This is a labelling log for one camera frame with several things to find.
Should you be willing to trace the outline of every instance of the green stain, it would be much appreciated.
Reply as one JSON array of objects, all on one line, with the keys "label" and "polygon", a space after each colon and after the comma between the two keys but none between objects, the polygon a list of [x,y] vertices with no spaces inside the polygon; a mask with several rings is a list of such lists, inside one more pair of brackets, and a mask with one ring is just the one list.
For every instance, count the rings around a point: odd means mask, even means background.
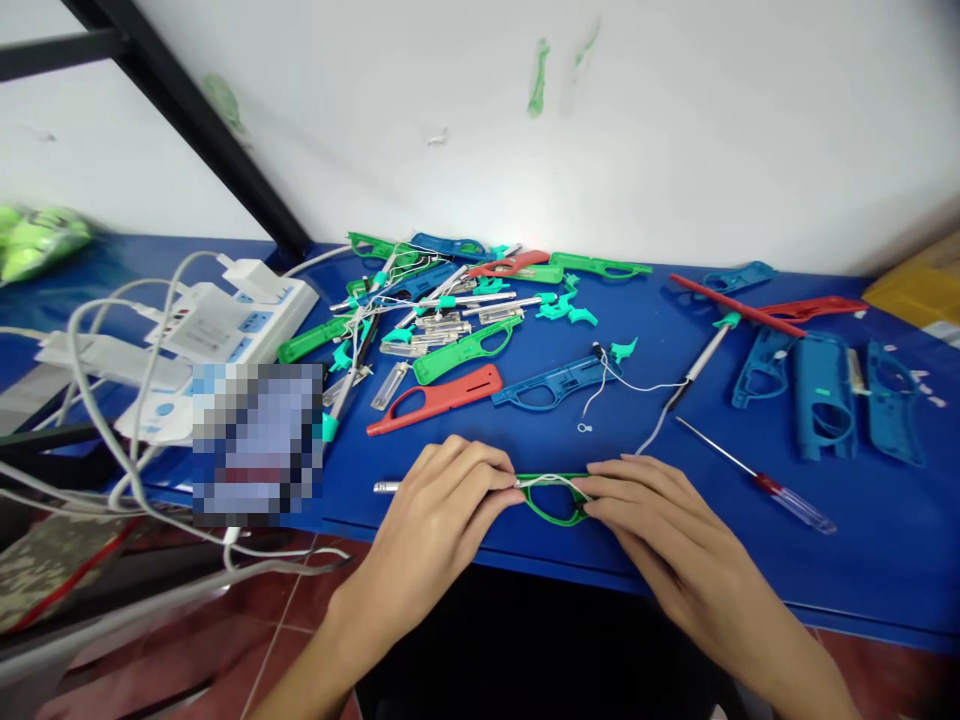
[{"label": "green stain", "polygon": [[546,85],[547,55],[550,54],[550,43],[546,38],[537,42],[537,79],[530,93],[530,102],[527,103],[527,114],[531,118],[538,118],[543,113],[543,87]]}]

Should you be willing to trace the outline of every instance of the blurred object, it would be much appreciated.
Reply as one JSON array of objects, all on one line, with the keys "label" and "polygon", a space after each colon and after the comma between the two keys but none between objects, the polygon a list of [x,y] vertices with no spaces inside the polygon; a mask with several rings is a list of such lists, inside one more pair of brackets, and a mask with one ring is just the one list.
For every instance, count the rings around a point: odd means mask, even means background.
[{"label": "blurred object", "polygon": [[36,277],[85,247],[92,238],[86,220],[73,210],[47,208],[32,212],[17,223],[7,238],[0,281],[6,284]]},{"label": "blurred object", "polygon": [[863,299],[960,350],[960,232],[883,275]]}]

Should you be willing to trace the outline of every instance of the screwdriver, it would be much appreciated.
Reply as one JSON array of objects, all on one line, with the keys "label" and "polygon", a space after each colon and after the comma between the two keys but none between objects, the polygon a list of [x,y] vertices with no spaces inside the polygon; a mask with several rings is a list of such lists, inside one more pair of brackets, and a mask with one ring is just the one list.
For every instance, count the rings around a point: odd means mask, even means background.
[{"label": "screwdriver", "polygon": [[825,517],[823,513],[813,507],[813,505],[793,492],[793,490],[785,488],[769,475],[754,472],[683,418],[678,417],[677,422],[682,423],[684,427],[690,430],[698,438],[703,440],[707,445],[719,452],[734,465],[737,465],[739,468],[746,471],[747,474],[753,478],[753,482],[757,485],[757,487],[767,493],[767,495],[776,500],[778,503],[783,505],[783,507],[792,512],[798,518],[803,520],[807,525],[819,530],[824,535],[832,535],[837,531],[837,526],[834,525],[830,519]]}]

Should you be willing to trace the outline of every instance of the white label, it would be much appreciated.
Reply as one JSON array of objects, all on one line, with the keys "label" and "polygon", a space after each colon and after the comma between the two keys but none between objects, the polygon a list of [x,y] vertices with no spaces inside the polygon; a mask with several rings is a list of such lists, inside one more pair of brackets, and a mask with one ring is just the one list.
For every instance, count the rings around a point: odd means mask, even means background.
[{"label": "white label", "polygon": [[928,335],[933,335],[935,338],[943,340],[947,345],[960,350],[960,327],[957,327],[953,323],[939,320],[927,325],[923,331]]}]

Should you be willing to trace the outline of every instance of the plug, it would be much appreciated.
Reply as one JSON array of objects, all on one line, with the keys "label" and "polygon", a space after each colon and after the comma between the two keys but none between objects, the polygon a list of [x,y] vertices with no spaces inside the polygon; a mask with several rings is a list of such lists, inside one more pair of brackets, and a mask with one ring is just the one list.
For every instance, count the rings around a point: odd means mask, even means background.
[{"label": "plug", "polygon": [[223,279],[254,302],[276,303],[283,297],[284,281],[259,260],[231,260],[222,253],[217,255],[217,260],[227,268]]}]

